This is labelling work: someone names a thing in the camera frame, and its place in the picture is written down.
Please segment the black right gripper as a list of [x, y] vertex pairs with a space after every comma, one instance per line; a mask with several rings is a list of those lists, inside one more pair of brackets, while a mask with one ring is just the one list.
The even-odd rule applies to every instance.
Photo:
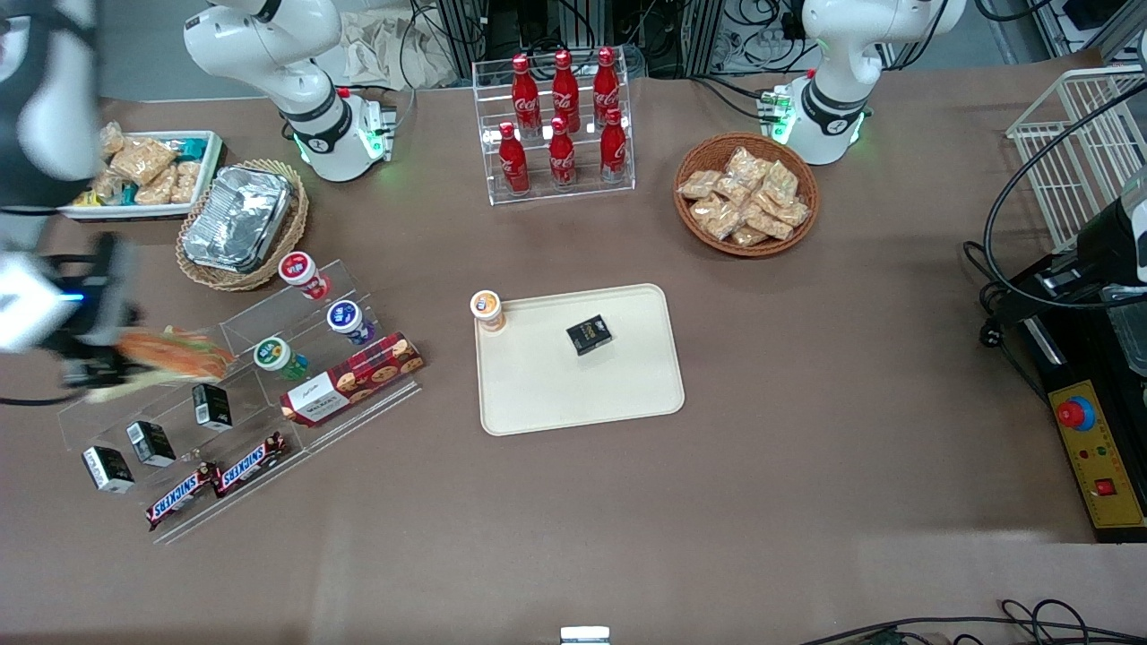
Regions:
[[55, 331], [55, 351], [65, 357], [63, 387], [125, 383], [123, 357], [97, 352], [143, 322], [143, 311], [131, 301], [135, 269], [136, 244], [120, 236], [97, 236], [89, 252], [55, 256], [55, 285], [70, 306], [65, 322]]

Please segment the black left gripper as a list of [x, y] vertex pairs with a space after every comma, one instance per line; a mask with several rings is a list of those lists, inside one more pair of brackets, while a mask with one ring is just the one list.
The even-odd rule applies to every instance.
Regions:
[[1138, 244], [1123, 200], [1117, 199], [1078, 234], [1079, 273], [1090, 283], [1140, 286]]

